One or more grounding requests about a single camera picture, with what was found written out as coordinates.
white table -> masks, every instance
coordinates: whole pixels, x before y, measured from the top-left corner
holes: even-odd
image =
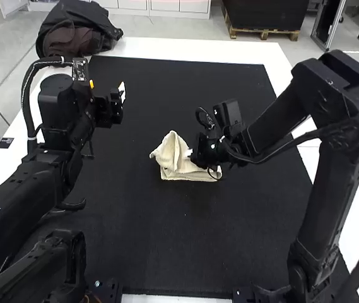
[[[274,92],[278,96],[291,81],[291,66],[277,43],[268,42],[233,42],[209,40],[176,40],[151,38],[124,38],[114,50],[105,52],[104,56],[138,57],[147,59],[171,59],[179,61],[206,61],[239,64],[263,64],[268,73]],[[43,78],[53,73],[70,73],[69,68],[49,68]],[[37,105],[39,93],[37,85],[30,96],[32,116],[35,125],[40,123]],[[315,129],[312,120],[308,120],[293,132],[294,137]],[[26,155],[26,127],[20,112],[4,137],[15,138],[8,149],[0,149],[0,183],[5,181],[17,168]],[[302,160],[311,180],[314,180],[319,159],[319,140],[312,140],[298,147]],[[346,225],[340,239],[340,249],[351,271],[359,258],[359,187]],[[201,299],[188,297],[162,297],[145,295],[124,295],[123,302],[160,303],[160,302],[218,302],[221,299]]]

black mat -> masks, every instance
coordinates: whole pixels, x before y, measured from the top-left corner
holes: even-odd
[[[95,56],[90,73],[97,93],[125,81],[123,124],[96,130],[96,159],[68,198],[86,197],[86,209],[49,222],[30,245],[55,227],[80,229],[89,281],[115,276],[130,293],[231,297],[250,282],[286,285],[311,188],[297,149],[217,183],[162,181],[148,158],[171,129],[193,142],[199,106],[237,98],[252,122],[275,99],[264,67]],[[341,259],[333,287],[347,274]]]

black box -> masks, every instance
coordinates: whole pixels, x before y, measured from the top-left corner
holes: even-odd
[[[223,0],[234,28],[300,30],[309,0]]]

floor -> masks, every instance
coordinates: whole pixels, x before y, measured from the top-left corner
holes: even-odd
[[[25,71],[37,59],[35,38],[46,13],[20,11],[4,20],[0,13],[0,138],[20,109],[20,87]],[[209,20],[111,15],[112,23],[127,37],[161,37],[177,39],[230,40],[218,2],[213,1]],[[291,65],[319,57],[323,52],[310,38],[315,15],[306,16],[298,42],[285,35],[269,34],[268,42],[280,44]],[[339,25],[332,49],[359,51],[357,18],[346,16]],[[260,41],[258,35],[239,35],[240,41]],[[359,61],[359,54],[353,54]]]

wooden pallet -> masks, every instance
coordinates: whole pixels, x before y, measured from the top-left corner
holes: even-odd
[[[225,9],[224,5],[223,5],[223,14],[224,14],[224,20],[225,20],[225,24],[227,24],[227,28],[228,28],[228,33],[230,34],[230,38],[231,39],[236,39],[237,38],[237,33],[260,33],[261,34],[261,40],[267,40],[268,39],[268,35],[270,33],[285,33],[290,35],[290,40],[291,41],[297,41],[298,40],[298,35],[300,34],[299,30],[294,30],[294,31],[289,31],[289,30],[256,30],[256,29],[251,29],[251,28],[235,28],[232,26],[231,21],[230,21],[230,17],[228,16],[227,10]]]

